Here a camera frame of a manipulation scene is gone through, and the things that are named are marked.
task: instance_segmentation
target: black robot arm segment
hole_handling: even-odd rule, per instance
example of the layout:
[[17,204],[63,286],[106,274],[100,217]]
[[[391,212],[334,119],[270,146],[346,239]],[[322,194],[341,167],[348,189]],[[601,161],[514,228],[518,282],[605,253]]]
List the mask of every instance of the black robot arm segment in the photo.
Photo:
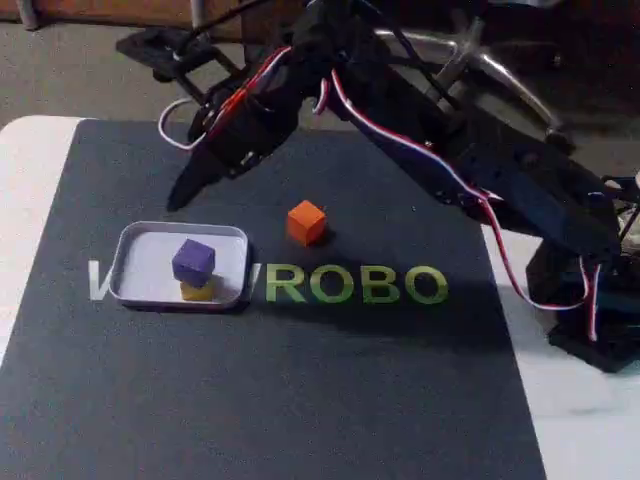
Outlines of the black robot arm segment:
[[[352,122],[433,198],[488,223],[508,271],[501,228],[543,238],[527,270],[531,297],[510,274],[516,292],[536,307],[586,314],[588,333],[568,322],[555,335],[556,344],[600,368],[619,366],[617,353],[603,345],[628,342],[629,331],[640,331],[627,328],[640,324],[640,302],[633,300],[640,268],[621,252],[616,208],[620,202],[640,203],[640,190],[624,181],[623,188],[612,189],[555,147],[448,94],[441,96],[452,108],[444,111],[392,68],[371,11],[364,0],[314,0],[259,61],[245,67],[233,65],[211,42],[197,41],[200,32],[142,32],[119,42],[120,51],[150,66],[157,79],[178,81],[201,105],[189,130],[191,143],[169,139],[191,150],[191,159],[168,208],[182,208],[205,186],[256,167],[297,129],[304,101],[317,97],[314,112],[327,107]],[[401,43],[411,66],[437,85],[408,41]],[[230,76],[200,92],[186,74],[209,60]],[[599,279],[605,285],[600,295]],[[598,330],[598,297],[607,312],[623,319],[615,328],[607,322]],[[624,315],[618,315],[619,305]],[[625,351],[640,352],[640,335],[633,342],[637,346]]]

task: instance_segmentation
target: red and white wire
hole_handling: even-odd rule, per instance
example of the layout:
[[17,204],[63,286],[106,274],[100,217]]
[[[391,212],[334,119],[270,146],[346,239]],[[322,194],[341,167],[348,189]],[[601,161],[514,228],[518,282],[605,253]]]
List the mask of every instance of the red and white wire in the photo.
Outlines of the red and white wire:
[[331,91],[331,84],[326,78],[323,78],[320,82],[320,96],[315,107],[311,110],[314,115],[322,115],[324,109],[327,108],[327,102],[329,101],[329,92]]
[[516,291],[516,293],[522,297],[527,303],[529,303],[530,305],[539,308],[541,310],[551,310],[551,311],[564,311],[564,310],[573,310],[575,308],[580,307],[581,305],[584,304],[584,301],[589,297],[589,293],[590,293],[590,285],[589,285],[589,279],[587,277],[587,273],[584,269],[584,264],[582,262],[582,259],[580,259],[580,270],[581,270],[581,274],[582,274],[582,280],[583,280],[583,284],[584,284],[584,294],[582,299],[572,305],[555,305],[555,304],[541,304],[541,303],[537,303],[535,301],[533,301],[533,299],[531,299],[528,295],[525,294],[524,290],[522,289],[522,287],[520,286],[520,284],[518,283],[514,273],[513,273],[513,269],[511,268],[511,262],[509,260],[509,257],[507,255],[507,251],[504,245],[504,241],[502,239],[502,228],[500,227],[500,222],[498,221],[498,217],[495,213],[495,211],[493,210],[493,207],[491,206],[491,203],[489,202],[489,198],[491,196],[490,193],[485,193],[483,191],[480,191],[474,187],[472,187],[471,185],[469,185],[462,177],[460,177],[460,175],[458,175],[458,173],[453,169],[453,167],[451,167],[451,165],[449,165],[445,160],[443,160],[441,157],[439,157],[437,154],[435,154],[434,152],[432,152],[431,150],[429,150],[426,146],[421,145],[420,143],[414,142],[413,140],[411,140],[408,137],[405,137],[403,135],[399,135],[395,132],[392,132],[378,124],[376,124],[375,122],[373,122],[372,120],[368,119],[365,115],[363,115],[357,108],[355,108],[353,106],[353,103],[351,102],[351,100],[349,100],[349,98],[347,97],[347,95],[344,92],[344,89],[342,88],[342,84],[340,82],[340,78],[338,77],[338,73],[333,70],[331,72],[331,77],[333,80],[333,85],[336,89],[336,92],[338,94],[338,97],[340,98],[340,101],[344,104],[345,108],[349,111],[349,113],[351,113],[360,123],[362,123],[363,125],[365,125],[366,127],[370,128],[371,130],[373,130],[374,132],[376,132],[377,134],[398,142],[402,145],[404,145],[405,147],[408,147],[412,150],[417,151],[418,153],[428,157],[429,159],[435,161],[436,163],[438,163],[442,168],[444,168],[452,177],[454,180],[456,180],[456,182],[470,195],[472,195],[473,197],[475,197],[478,202],[480,203],[480,205],[482,206],[483,210],[485,211],[485,213],[487,214],[487,217],[489,218],[489,221],[491,223],[491,228],[493,230],[493,233],[496,237],[496,242],[498,243],[498,248],[500,251],[500,256],[502,258],[502,262],[504,263],[505,269],[507,271],[507,275],[509,277],[509,281],[511,282],[511,285],[513,286],[514,290]]
[[207,135],[209,135],[215,129],[215,127],[219,124],[220,120],[222,120],[226,115],[228,115],[237,107],[237,105],[242,101],[242,99],[246,97],[249,91],[255,88],[256,84],[260,80],[262,80],[263,78],[271,74],[271,72],[280,63],[280,60],[287,53],[289,53],[289,51],[291,51],[291,47],[282,47],[276,50],[273,54],[271,54],[271,56],[269,56],[269,58],[267,58],[264,64],[260,67],[258,72],[256,72],[256,74],[248,82],[246,82],[245,86],[239,88],[233,95],[231,95],[222,104],[222,106],[218,110],[218,114],[216,116],[216,119],[213,122],[212,127],[209,129],[208,132],[203,133],[195,142],[190,144],[180,143],[174,140],[173,138],[169,137],[169,135],[167,135],[165,131],[165,125],[167,123],[167,119],[169,118],[169,115],[181,105],[191,103],[193,101],[191,98],[181,98],[179,100],[176,100],[175,102],[171,103],[167,108],[164,109],[164,111],[160,115],[160,119],[158,120],[158,132],[160,133],[160,136],[165,141],[167,141],[169,144],[173,145],[176,148],[179,148],[185,151],[193,150],[200,144],[200,142],[202,142],[207,137]]
[[602,265],[596,267],[596,273],[593,276],[593,291],[591,292],[591,302],[589,305],[589,340],[598,341],[598,290],[600,284],[600,270]]

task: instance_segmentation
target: purple cube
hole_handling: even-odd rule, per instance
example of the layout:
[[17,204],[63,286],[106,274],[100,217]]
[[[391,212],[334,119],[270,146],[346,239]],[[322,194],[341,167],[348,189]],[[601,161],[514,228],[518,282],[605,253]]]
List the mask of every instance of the purple cube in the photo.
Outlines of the purple cube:
[[193,288],[202,288],[211,280],[216,266],[216,252],[211,247],[187,240],[173,257],[171,264],[176,280]]

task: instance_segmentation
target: dark gray mat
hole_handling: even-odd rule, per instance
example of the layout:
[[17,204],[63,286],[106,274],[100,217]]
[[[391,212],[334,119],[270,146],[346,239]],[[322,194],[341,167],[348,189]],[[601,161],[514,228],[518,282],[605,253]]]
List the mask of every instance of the dark gray mat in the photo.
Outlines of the dark gray mat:
[[[80,125],[0,372],[3,478],[544,477],[476,224],[355,133],[298,133],[168,215],[184,160],[153,125]],[[286,238],[303,199],[326,208],[325,245]],[[124,227],[162,219],[244,229],[253,261],[306,272],[308,302],[267,302],[266,267],[227,315],[91,302],[87,262],[106,271]],[[325,264],[355,278],[347,302],[313,300]],[[400,300],[363,304],[361,265],[397,272]],[[417,265],[444,274],[445,303],[411,299]]]

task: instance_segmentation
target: white tray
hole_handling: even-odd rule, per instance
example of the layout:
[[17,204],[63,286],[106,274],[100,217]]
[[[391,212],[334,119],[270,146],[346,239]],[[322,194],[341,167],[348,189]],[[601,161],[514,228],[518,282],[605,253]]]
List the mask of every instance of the white tray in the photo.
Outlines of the white tray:
[[[171,260],[185,240],[216,250],[214,299],[187,302],[173,278]],[[249,241],[240,229],[222,225],[136,222],[120,235],[109,290],[127,306],[179,307],[199,310],[230,308],[244,288]]]

